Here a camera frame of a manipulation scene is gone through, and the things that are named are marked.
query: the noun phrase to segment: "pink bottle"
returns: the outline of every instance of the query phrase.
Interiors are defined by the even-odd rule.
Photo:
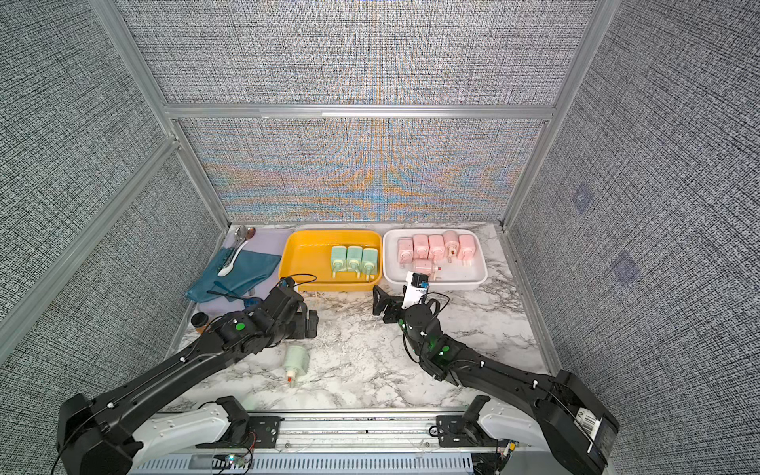
[[[412,241],[414,242],[414,258],[427,259],[430,251],[427,234],[415,234],[412,236]]]
[[[430,253],[428,254],[428,258],[433,261],[433,264],[438,264],[446,255],[446,246],[443,245],[443,236],[440,234],[431,234],[428,236],[428,242],[430,243]]]
[[[418,274],[427,274],[435,280],[435,273],[441,268],[433,264],[430,259],[414,259],[414,271]]]
[[[398,240],[398,263],[403,269],[414,259],[414,244],[412,238],[399,238]]]
[[[443,245],[446,246],[446,257],[448,261],[457,257],[459,253],[459,235],[456,231],[446,231],[443,233]]]
[[[462,260],[462,264],[472,265],[473,256],[475,256],[475,238],[471,234],[460,234],[457,258]]]

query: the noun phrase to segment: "blue cloth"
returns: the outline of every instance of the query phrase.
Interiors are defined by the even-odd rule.
[[[262,254],[260,252],[243,250],[240,251],[240,255],[235,260],[235,265],[230,273],[224,277],[219,277],[217,274],[232,251],[232,248],[222,248],[217,252],[217,255],[209,262],[206,270],[203,271],[201,278],[185,293],[190,300],[194,302],[208,302],[209,300],[219,298],[216,294],[208,293],[208,290],[215,290],[221,293],[234,293],[241,296],[255,287],[257,283],[271,276],[280,264],[280,259],[282,259],[281,255]]]

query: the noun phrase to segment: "small jar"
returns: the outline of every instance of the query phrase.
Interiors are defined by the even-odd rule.
[[[195,327],[195,331],[203,333],[208,325],[208,315],[203,312],[198,312],[190,318],[190,323]]]

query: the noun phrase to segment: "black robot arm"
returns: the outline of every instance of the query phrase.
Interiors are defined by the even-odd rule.
[[[57,440],[66,470],[71,475],[129,472],[143,447],[132,434],[176,397],[283,339],[316,337],[318,316],[294,286],[284,279],[262,303],[214,319],[190,345],[132,381],[92,400],[77,394],[64,402]],[[226,404],[240,412],[236,401]]]
[[[384,313],[385,323],[399,324],[425,372],[482,391],[534,418],[554,457],[571,473],[603,472],[619,424],[578,377],[564,370],[557,376],[525,372],[483,356],[443,333],[434,299],[423,297],[402,309],[400,297],[379,287],[373,295],[373,313]]]

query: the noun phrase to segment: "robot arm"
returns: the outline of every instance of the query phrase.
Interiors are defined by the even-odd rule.
[[[426,276],[414,275],[411,286],[427,288]],[[373,314],[384,313],[385,323],[399,324],[425,372],[439,381],[482,391],[535,419],[554,458],[571,473],[603,472],[619,424],[578,377],[565,370],[557,376],[525,372],[483,356],[443,333],[437,318],[440,305],[434,299],[423,296],[420,303],[403,308],[401,297],[391,297],[379,287],[373,299]],[[479,398],[473,405],[480,406],[471,407],[474,413],[489,399]],[[473,414],[471,422],[477,419]],[[482,429],[488,428],[474,425],[467,435],[473,443],[482,442]]]
[[[196,383],[249,354],[283,339],[316,337],[318,316],[294,287],[293,279],[282,280],[262,303],[213,320],[189,346],[130,382],[92,400],[77,394],[64,402],[57,440],[68,473],[126,474],[136,461],[168,453],[176,444],[215,442],[220,433],[228,447],[250,445],[248,414],[233,397],[187,416],[146,422]],[[208,432],[214,424],[224,430]]]

